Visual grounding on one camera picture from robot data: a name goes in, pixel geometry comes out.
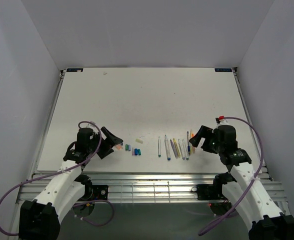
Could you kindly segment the lavender acrylic marker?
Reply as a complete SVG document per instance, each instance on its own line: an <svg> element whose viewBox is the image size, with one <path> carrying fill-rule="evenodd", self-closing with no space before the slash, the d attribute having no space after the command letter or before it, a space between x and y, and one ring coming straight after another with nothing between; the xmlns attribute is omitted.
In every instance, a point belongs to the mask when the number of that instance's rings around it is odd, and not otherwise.
<svg viewBox="0 0 294 240"><path fill-rule="evenodd" d="M181 153L181 158L182 158L183 160L185 160L184 148L183 148L183 146L182 146L182 143L181 143L180 139L178 139L178 145L179 145L179 150L180 150L180 153Z"/></svg>

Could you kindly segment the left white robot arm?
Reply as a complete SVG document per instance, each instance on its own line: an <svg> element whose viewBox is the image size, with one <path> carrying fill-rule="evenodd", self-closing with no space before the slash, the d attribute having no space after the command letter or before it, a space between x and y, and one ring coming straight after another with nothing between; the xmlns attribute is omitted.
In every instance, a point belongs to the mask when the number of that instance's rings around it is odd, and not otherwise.
<svg viewBox="0 0 294 240"><path fill-rule="evenodd" d="M56 240L61 223L74 207L89 208L95 203L109 203L107 185L93 185L91 178L83 174L89 160L98 155L103 159L113 153L113 148L123 140L105 127L98 132L90 127L79 127L76 141L65 152L57 174L32 201L21 205L18 237L21 240Z"/></svg>

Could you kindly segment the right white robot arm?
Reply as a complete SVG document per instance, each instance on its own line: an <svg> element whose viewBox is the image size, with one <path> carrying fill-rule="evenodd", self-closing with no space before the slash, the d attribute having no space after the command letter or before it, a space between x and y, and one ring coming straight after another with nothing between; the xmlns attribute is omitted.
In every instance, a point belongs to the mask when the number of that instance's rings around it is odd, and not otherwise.
<svg viewBox="0 0 294 240"><path fill-rule="evenodd" d="M228 213L239 214L251 240L293 240L294 217L284 214L255 175L249 154L238 147L236 129L229 124L214 129L203 125L189 142L196 148L201 139L202 150L219 155L227 168L209 188L201 190L202 196L228 200Z"/></svg>

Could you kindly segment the clear yellow highlighter cap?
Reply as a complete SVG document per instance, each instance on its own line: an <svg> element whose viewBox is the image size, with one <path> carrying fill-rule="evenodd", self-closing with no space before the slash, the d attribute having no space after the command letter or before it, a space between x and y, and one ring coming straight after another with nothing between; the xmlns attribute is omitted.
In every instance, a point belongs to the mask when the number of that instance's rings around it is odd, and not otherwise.
<svg viewBox="0 0 294 240"><path fill-rule="evenodd" d="M139 139L139 138L137 138L135 141L140 144L143 144L143 142L144 142L142 139Z"/></svg>

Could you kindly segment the blue ballpoint pen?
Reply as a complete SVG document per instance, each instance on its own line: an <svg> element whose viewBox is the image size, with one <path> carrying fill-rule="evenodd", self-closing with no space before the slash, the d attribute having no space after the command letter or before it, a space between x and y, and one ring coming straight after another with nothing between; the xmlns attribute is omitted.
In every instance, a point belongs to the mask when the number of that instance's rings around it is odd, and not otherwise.
<svg viewBox="0 0 294 240"><path fill-rule="evenodd" d="M189 131L186 132L186 140L187 140L187 153L188 153L188 156L190 156L191 154L191 149L190 149L190 143L189 143L189 138L190 135L189 135Z"/></svg>

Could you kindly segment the yellow highlighter pen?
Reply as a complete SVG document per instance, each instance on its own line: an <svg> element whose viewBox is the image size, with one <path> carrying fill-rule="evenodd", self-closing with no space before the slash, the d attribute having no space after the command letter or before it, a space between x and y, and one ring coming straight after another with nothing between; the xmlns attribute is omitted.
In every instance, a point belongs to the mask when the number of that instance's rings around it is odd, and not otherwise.
<svg viewBox="0 0 294 240"><path fill-rule="evenodd" d="M180 150L179 150L179 147L178 147L178 143L177 143L177 141L176 141L175 138L173 138L173 144L174 144L174 147L175 147L177 158L180 158L181 157L181 153L180 153Z"/></svg>

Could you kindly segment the clear orange highlighter cap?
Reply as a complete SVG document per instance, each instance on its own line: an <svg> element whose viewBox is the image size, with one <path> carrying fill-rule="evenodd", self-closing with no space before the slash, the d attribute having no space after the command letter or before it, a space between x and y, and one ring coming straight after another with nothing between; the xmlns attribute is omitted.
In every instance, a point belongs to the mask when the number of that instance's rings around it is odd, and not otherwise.
<svg viewBox="0 0 294 240"><path fill-rule="evenodd" d="M121 145L116 145L115 148L116 148L117 150L121 150L123 147L122 147Z"/></svg>

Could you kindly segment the blue cap white marker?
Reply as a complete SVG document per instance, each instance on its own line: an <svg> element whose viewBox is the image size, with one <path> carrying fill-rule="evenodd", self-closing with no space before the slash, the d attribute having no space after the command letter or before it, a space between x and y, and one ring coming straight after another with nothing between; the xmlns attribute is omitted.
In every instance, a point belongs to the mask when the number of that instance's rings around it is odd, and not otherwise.
<svg viewBox="0 0 294 240"><path fill-rule="evenodd" d="M170 154L170 148L169 148L169 141L168 141L168 137L165 134L164 135L164 144L165 144L165 152L166 152L166 158L168 161L171 160L171 154Z"/></svg>

